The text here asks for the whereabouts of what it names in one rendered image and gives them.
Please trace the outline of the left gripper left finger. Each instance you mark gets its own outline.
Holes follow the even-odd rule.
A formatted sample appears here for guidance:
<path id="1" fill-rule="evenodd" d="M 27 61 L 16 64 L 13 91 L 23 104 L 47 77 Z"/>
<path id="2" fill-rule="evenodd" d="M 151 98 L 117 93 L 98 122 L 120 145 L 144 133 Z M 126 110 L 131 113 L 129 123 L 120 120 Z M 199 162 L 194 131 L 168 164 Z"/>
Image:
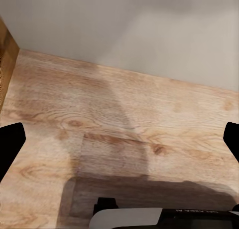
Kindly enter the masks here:
<path id="1" fill-rule="evenodd" d="M 21 122 L 0 128 L 0 182 L 25 141 L 26 135 Z"/>

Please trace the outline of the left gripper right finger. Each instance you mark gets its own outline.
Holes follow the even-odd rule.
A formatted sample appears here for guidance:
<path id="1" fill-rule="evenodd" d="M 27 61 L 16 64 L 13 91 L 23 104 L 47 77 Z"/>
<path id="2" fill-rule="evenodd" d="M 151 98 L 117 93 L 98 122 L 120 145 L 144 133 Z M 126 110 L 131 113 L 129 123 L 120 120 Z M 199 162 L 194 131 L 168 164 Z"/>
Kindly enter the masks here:
<path id="1" fill-rule="evenodd" d="M 239 162 L 239 124 L 227 122 L 223 140 Z"/>

